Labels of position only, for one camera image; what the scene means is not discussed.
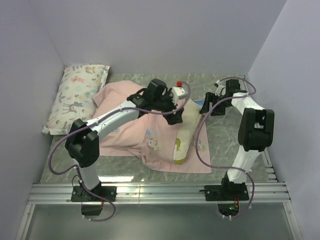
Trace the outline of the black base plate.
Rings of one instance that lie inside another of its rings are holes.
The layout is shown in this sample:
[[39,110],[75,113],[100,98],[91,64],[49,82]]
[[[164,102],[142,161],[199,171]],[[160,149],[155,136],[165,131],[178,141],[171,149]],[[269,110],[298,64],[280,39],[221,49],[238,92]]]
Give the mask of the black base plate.
[[[117,187],[116,186],[102,186],[100,190],[92,191],[95,195],[105,198],[111,202],[116,200]],[[102,201],[100,198],[93,196],[88,193],[81,185],[76,185],[73,187],[71,202],[99,202]]]
[[199,192],[204,193],[207,202],[248,201],[249,194],[245,184],[240,186],[205,185]]

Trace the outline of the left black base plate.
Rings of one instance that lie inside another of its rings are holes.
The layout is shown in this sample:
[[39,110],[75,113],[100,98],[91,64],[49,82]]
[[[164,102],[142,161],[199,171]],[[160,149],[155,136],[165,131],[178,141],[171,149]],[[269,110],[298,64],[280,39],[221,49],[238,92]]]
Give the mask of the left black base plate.
[[[117,187],[116,186],[102,186],[100,190],[92,191],[95,195],[105,198],[111,202],[116,200]],[[71,202],[99,202],[102,201],[100,198],[93,196],[88,193],[81,185],[76,185],[73,187]]]

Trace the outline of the aluminium mounting rail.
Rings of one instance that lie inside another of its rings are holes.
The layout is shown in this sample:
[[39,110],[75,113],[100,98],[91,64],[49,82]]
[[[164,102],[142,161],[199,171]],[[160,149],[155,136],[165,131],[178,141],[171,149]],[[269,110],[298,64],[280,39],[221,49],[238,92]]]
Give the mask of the aluminium mounting rail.
[[[115,186],[115,205],[119,204],[207,204],[204,186],[207,182],[120,182],[104,183]],[[71,201],[71,184],[34,184],[27,203],[29,205],[75,204]],[[291,198],[283,182],[255,184],[253,203],[289,203]]]

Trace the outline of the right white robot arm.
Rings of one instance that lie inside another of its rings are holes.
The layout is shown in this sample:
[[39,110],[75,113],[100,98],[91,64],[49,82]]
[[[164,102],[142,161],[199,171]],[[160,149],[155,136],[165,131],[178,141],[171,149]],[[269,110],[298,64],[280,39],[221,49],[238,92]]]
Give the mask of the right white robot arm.
[[241,78],[226,77],[215,83],[214,93],[207,92],[201,114],[223,116],[226,108],[234,107],[241,114],[238,129],[239,149],[231,167],[219,185],[205,185],[206,201],[247,201],[248,173],[257,157],[273,142],[275,112],[252,99],[254,92],[241,89]]

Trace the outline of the white patterned pillow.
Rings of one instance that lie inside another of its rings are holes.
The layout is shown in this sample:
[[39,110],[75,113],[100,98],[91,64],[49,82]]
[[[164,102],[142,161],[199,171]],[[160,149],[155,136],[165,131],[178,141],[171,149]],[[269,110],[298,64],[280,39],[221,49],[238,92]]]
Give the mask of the white patterned pillow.
[[67,135],[73,122],[92,118],[96,111],[93,101],[107,83],[110,67],[104,64],[80,64],[64,68],[63,77],[47,122],[45,135]]

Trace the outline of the pink pillowcase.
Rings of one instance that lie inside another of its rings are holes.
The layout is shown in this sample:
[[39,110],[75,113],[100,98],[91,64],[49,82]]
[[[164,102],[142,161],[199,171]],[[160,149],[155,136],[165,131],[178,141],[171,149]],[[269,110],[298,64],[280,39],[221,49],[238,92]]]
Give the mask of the pink pillowcase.
[[145,114],[108,134],[99,143],[100,155],[107,157],[136,156],[149,169],[160,172],[208,174],[211,168],[207,130],[196,132],[188,149],[185,162],[174,163],[173,154],[181,124],[168,125],[161,115]]

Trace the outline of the cream yellow-edged pillow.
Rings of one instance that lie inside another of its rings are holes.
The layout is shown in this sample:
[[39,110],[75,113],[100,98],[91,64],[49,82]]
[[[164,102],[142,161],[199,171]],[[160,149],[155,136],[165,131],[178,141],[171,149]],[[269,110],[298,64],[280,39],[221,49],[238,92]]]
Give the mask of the cream yellow-edged pillow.
[[173,162],[176,165],[182,165],[187,158],[189,147],[192,144],[195,132],[202,119],[200,110],[201,107],[193,100],[188,100],[184,106],[182,114],[183,122],[177,132],[173,152]]

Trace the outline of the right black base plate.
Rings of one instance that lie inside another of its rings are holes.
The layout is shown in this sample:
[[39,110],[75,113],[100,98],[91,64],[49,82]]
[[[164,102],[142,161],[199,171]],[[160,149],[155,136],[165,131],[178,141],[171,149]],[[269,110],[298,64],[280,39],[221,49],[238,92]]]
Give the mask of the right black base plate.
[[245,184],[240,186],[205,185],[199,192],[204,193],[207,202],[248,201],[249,194]]

